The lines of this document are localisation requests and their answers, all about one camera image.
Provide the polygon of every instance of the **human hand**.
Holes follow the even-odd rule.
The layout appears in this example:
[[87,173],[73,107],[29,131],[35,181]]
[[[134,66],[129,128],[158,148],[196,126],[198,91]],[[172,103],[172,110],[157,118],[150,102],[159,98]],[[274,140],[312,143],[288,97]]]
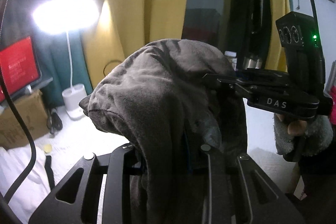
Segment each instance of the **human hand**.
[[[285,121],[284,115],[276,114],[276,116],[279,118],[281,122]],[[297,136],[303,136],[306,130],[307,130],[307,122],[296,120],[289,123],[287,133],[290,136],[297,137]]]

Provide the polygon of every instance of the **cardboard box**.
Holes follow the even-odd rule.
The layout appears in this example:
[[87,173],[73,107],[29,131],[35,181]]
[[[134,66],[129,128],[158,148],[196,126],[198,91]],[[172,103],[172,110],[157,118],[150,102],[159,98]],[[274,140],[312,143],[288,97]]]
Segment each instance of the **cardboard box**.
[[[38,90],[15,101],[15,106],[34,140],[49,132],[48,115],[41,96],[42,93]],[[7,107],[0,115],[0,146],[10,149],[27,144],[28,139],[19,122],[11,109]]]

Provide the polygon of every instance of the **red screen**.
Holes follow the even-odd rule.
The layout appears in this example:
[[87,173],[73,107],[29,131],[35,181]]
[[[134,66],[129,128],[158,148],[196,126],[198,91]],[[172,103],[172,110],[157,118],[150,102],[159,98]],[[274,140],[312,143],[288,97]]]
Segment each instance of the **red screen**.
[[[0,66],[9,94],[39,78],[32,41],[26,37],[0,52]],[[0,102],[5,99],[0,88]]]

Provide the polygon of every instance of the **metal bolt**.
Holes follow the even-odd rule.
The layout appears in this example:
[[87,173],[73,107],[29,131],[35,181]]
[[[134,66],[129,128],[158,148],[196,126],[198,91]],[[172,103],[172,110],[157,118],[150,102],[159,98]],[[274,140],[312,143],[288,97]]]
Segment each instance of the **metal bolt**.
[[208,145],[208,144],[202,144],[201,145],[201,150],[203,150],[203,151],[210,151],[210,149],[211,149],[211,146]]
[[133,145],[131,145],[131,144],[128,144],[128,145],[126,145],[126,146],[123,146],[123,149],[124,150],[131,150],[133,148]]
[[250,159],[250,156],[248,154],[242,154],[239,156],[240,159],[242,160],[249,160]]
[[86,153],[83,157],[86,160],[92,160],[95,157],[95,155],[92,152],[89,152],[89,153]]

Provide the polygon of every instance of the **gray glove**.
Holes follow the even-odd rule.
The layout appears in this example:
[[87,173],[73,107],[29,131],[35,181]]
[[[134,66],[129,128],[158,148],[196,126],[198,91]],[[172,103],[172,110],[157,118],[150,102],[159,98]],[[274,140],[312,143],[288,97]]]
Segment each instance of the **gray glove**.
[[[288,126],[274,115],[274,133],[276,148],[279,155],[285,155],[294,149],[294,135],[288,134]],[[312,122],[308,122],[304,133],[306,137],[303,156],[314,156],[328,148],[334,137],[334,133],[327,116],[317,116]]]

